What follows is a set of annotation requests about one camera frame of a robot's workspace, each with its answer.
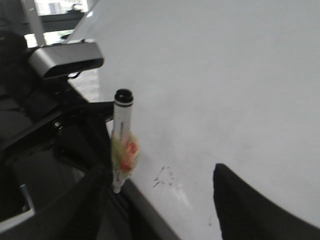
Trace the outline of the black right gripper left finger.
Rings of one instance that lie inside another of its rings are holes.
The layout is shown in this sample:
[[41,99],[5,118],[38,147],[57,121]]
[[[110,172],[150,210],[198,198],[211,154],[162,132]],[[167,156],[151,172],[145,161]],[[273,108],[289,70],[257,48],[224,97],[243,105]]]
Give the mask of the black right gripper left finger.
[[0,172],[0,238],[2,240],[95,240],[101,228],[106,190],[112,172],[96,165],[72,188],[40,210],[29,209],[28,199],[18,186],[15,173]]

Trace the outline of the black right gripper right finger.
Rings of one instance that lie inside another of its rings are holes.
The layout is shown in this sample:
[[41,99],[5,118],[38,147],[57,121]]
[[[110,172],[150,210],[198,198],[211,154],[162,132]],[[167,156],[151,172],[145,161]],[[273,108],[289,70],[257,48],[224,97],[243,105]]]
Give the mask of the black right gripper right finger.
[[213,201],[224,240],[318,240],[320,229],[279,207],[225,164],[213,171]]

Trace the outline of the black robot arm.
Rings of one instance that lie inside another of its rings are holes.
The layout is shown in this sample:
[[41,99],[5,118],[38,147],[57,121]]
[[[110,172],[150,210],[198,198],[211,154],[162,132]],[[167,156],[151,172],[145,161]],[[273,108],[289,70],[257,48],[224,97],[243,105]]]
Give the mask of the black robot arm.
[[0,32],[1,239],[319,239],[316,64],[102,41]]

